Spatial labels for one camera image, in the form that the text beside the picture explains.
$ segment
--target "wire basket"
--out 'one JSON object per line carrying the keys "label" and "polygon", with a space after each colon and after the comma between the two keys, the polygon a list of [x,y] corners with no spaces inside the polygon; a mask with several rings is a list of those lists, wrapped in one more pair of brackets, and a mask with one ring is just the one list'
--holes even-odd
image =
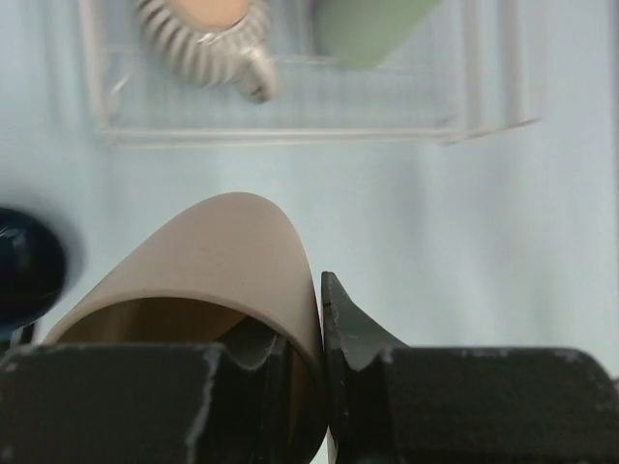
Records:
{"label": "wire basket", "polygon": [[310,0],[271,0],[282,89],[253,104],[170,72],[142,43],[133,1],[80,0],[90,104],[97,130],[123,148],[459,142],[542,117],[545,3],[443,0],[383,65],[351,71],[315,54]]}

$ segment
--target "ribbed ceramic cup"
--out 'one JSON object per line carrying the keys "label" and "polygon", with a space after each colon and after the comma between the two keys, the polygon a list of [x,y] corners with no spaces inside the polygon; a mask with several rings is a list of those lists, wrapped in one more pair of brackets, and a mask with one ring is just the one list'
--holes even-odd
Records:
{"label": "ribbed ceramic cup", "polygon": [[208,342],[244,317],[284,334],[295,348],[290,462],[310,462],[326,430],[316,298],[297,232],[264,198],[224,194],[173,218],[44,343]]}
{"label": "ribbed ceramic cup", "polygon": [[[188,10],[188,3],[197,0],[136,1],[144,36],[187,81],[199,86],[237,82],[254,102],[270,100],[277,92],[277,73],[264,47],[270,26],[266,0],[236,0],[231,13]],[[244,10],[240,1],[247,2]]]}

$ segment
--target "dark blue bowl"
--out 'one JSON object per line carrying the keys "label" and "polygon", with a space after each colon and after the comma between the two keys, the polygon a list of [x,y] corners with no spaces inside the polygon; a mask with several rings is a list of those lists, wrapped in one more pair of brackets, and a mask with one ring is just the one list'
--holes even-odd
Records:
{"label": "dark blue bowl", "polygon": [[60,240],[40,221],[0,208],[0,333],[30,324],[56,303],[67,279]]}

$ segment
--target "light blue surface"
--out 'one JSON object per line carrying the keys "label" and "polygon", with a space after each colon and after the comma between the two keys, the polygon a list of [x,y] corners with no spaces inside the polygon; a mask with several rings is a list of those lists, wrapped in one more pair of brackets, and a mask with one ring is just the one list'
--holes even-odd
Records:
{"label": "light blue surface", "polygon": [[[536,127],[471,143],[110,153],[87,130],[73,0],[0,4],[0,201],[83,239],[48,329],[157,227],[217,193],[277,202],[316,279],[415,345],[568,345],[619,374],[610,4],[551,0]],[[326,454],[319,461],[325,462]]]}

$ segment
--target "dish rack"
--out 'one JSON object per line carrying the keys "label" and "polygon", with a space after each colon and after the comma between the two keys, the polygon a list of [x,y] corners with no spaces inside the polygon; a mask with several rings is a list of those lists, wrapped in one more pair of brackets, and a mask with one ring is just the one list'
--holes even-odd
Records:
{"label": "dish rack", "polygon": [[546,0],[443,0],[370,71],[314,52],[310,0],[271,0],[267,48],[282,87],[262,104],[177,78],[140,39],[133,0],[79,2],[90,106],[118,148],[455,143],[544,113]]}

